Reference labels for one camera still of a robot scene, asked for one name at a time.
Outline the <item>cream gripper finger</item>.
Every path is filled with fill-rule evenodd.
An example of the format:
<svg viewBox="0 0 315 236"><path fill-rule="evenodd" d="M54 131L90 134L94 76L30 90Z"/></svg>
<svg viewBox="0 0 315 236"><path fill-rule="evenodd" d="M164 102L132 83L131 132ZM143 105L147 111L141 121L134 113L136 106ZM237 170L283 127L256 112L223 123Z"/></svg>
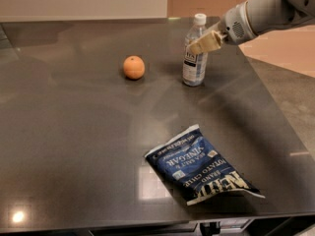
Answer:
<svg viewBox="0 0 315 236"><path fill-rule="evenodd" d="M187 37L188 50L194 55L199 55L220 49L226 38L226 34L217 30L209 30L205 31L202 35L188 33Z"/></svg>

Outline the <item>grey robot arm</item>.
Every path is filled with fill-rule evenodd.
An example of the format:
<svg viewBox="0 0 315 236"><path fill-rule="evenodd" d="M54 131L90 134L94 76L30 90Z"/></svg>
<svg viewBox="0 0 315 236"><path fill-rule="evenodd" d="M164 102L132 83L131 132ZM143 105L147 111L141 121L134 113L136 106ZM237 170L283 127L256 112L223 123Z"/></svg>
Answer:
<svg viewBox="0 0 315 236"><path fill-rule="evenodd" d="M315 0L247 0L229 9L220 20L193 40L193 54L212 52L225 44L239 45L273 30L312 25Z"/></svg>

